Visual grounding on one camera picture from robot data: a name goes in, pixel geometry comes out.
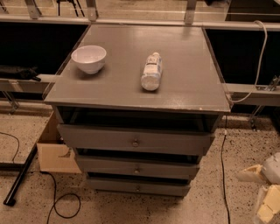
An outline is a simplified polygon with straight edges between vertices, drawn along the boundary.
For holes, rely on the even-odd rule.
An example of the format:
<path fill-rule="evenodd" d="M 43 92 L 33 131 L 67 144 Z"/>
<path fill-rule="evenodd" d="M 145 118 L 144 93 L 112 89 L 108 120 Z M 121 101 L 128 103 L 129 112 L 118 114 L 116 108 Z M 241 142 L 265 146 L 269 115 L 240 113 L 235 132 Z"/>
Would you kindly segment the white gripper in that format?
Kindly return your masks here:
<path fill-rule="evenodd" d="M 264 183 L 264 177 L 274 185 L 262 186 L 258 192 L 254 211 L 254 224 L 270 224 L 280 213 L 280 152 L 268 157 L 262 164 L 252 165 L 236 174 L 239 181 Z"/>

